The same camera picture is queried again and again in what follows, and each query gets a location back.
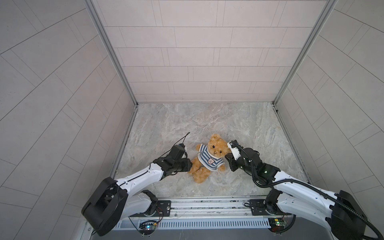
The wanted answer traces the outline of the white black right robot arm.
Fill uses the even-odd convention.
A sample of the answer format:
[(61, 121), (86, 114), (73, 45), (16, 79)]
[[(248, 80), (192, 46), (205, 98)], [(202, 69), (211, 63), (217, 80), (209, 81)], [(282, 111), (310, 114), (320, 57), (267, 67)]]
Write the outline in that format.
[(259, 152), (228, 144), (225, 156), (232, 171), (249, 174), (260, 188), (270, 189), (264, 205), (267, 212), (278, 211), (305, 218), (331, 231), (339, 240), (361, 240), (367, 227), (363, 210), (345, 191), (334, 193), (300, 181), (279, 168), (262, 162)]

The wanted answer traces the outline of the tan plush teddy bear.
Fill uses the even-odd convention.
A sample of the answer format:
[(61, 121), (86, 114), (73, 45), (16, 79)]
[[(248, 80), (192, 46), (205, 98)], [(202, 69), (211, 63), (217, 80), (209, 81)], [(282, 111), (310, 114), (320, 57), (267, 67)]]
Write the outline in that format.
[(224, 160), (231, 150), (219, 134), (213, 134), (207, 144), (198, 144), (196, 151), (198, 155), (192, 160), (192, 168), (189, 171), (195, 183), (205, 182), (212, 172), (226, 170)]

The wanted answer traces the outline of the blue white striped knit sweater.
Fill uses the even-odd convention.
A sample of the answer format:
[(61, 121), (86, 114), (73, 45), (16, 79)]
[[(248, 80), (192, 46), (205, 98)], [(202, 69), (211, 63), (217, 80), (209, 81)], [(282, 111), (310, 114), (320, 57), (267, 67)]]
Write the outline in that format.
[(225, 164), (222, 158), (216, 158), (213, 156), (209, 152), (208, 147), (204, 144), (200, 145), (198, 152), (198, 160), (210, 171), (218, 171), (219, 167)]

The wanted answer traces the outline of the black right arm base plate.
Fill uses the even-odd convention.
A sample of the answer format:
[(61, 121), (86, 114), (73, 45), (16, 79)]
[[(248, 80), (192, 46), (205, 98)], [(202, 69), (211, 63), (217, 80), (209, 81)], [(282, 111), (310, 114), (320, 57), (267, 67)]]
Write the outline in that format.
[(282, 216), (276, 203), (268, 202), (264, 199), (252, 199), (249, 201), (253, 216)]

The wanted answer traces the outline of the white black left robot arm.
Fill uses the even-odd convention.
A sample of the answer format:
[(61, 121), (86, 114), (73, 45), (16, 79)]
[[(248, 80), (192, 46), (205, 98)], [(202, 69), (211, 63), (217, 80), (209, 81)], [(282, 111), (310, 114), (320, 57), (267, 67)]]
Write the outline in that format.
[(102, 237), (117, 223), (135, 214), (155, 213), (158, 198), (145, 188), (168, 176), (188, 172), (192, 163), (184, 144), (172, 148), (135, 174), (115, 180), (107, 177), (101, 181), (82, 208), (82, 215)]

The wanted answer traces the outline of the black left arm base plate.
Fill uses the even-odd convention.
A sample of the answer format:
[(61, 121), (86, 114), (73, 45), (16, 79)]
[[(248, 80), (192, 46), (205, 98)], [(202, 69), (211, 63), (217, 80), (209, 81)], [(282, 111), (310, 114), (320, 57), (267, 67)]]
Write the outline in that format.
[(154, 201), (144, 213), (132, 215), (132, 217), (169, 217), (171, 210), (171, 201)]

